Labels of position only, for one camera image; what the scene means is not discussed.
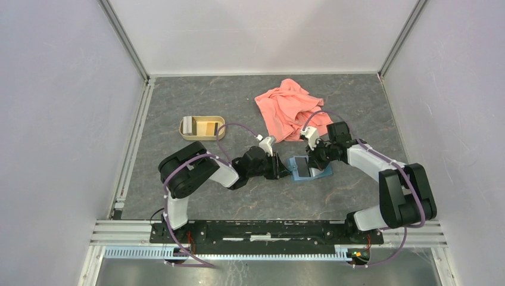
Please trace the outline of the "blue card holder wallet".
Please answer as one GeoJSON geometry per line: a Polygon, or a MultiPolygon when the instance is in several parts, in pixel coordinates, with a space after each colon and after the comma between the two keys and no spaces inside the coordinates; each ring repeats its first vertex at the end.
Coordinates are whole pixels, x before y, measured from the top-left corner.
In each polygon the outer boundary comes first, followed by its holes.
{"type": "Polygon", "coordinates": [[[324,170],[319,170],[317,168],[309,167],[311,177],[310,178],[301,178],[298,176],[298,172],[297,172],[297,165],[295,162],[296,157],[298,157],[298,156],[293,156],[288,159],[288,169],[291,171],[291,178],[295,182],[312,181],[314,179],[324,178],[324,177],[333,175],[332,167],[331,167],[331,165],[328,165],[324,170]]]}

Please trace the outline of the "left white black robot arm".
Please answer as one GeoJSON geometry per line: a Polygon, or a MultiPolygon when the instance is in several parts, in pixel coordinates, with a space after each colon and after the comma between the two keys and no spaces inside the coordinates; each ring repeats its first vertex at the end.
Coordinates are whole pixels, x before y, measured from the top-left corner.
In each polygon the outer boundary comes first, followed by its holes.
{"type": "Polygon", "coordinates": [[[271,143],[265,140],[230,163],[210,153],[202,142],[195,141],[163,159],[158,171],[165,199],[164,234],[173,243],[186,238],[189,197],[203,183],[213,181],[236,190],[253,177],[277,180],[291,174],[278,153],[272,150],[271,143]]]}

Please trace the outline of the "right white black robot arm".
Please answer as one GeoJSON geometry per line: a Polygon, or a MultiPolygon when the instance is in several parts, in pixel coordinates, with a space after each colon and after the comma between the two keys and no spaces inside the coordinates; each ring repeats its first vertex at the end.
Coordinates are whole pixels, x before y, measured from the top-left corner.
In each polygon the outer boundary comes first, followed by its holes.
{"type": "Polygon", "coordinates": [[[327,126],[327,140],[317,128],[306,126],[300,138],[307,141],[308,166],[325,169],[332,161],[355,167],[378,183],[379,203],[374,207],[349,213],[344,236],[359,243],[376,229],[422,227],[436,218],[437,206],[425,168],[418,163],[404,164],[353,138],[345,122],[327,126]]]}

